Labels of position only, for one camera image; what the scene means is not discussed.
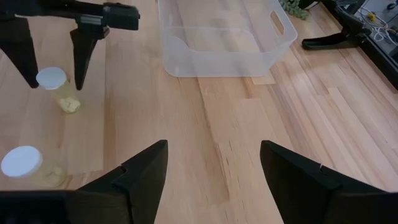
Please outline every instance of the white lid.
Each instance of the white lid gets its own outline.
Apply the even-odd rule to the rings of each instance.
[[[67,74],[61,68],[49,67],[39,71],[36,80],[46,90],[54,90],[66,82]]]
[[[35,147],[19,146],[1,161],[1,171],[9,177],[27,177],[42,165],[42,154]]]

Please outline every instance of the light wood surface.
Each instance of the light wood surface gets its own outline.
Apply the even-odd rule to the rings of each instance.
[[[264,77],[175,78],[162,68],[157,3],[121,2],[139,8],[140,30],[112,29],[97,43],[76,114],[29,89],[0,53],[0,156],[33,145],[70,174],[61,188],[76,189],[167,139],[156,223],[282,223],[259,160],[263,139],[398,190],[397,92],[360,49],[301,48],[340,31],[323,6],[306,21],[290,17],[298,38]],[[75,22],[29,22],[39,68],[71,76]],[[31,188],[0,174],[2,190]]]

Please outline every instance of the wire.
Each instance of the wire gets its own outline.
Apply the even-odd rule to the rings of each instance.
[[[366,22],[367,24],[369,24],[372,27],[372,30],[375,31],[374,35],[373,35],[373,39],[376,42],[380,42],[382,40],[384,40],[385,38],[388,38],[395,46],[398,46],[398,44],[393,41],[393,39],[390,37],[390,34],[388,32],[388,30],[392,30],[393,32],[395,32],[395,30],[388,28],[388,23],[393,20],[393,18],[395,18],[396,16],[398,16],[398,14],[396,14],[391,20],[389,20],[388,22],[384,21],[383,19],[381,19],[376,13],[370,11],[369,9],[366,9],[365,7],[361,7],[361,9],[359,10],[359,13],[361,14],[362,20],[364,22]],[[374,24],[371,24],[370,22],[368,22],[368,20],[370,20],[370,17],[374,16],[377,19],[379,19],[383,24],[379,24],[376,20],[371,20],[371,22],[373,22]]]
[[[380,12],[383,14],[396,14],[396,12],[384,12],[384,11],[373,11],[373,12]]]
[[[397,17],[398,16],[398,13],[396,14],[396,15],[394,15],[394,17],[392,17],[388,22],[386,22],[386,25],[389,23],[389,22],[391,22],[395,17]]]

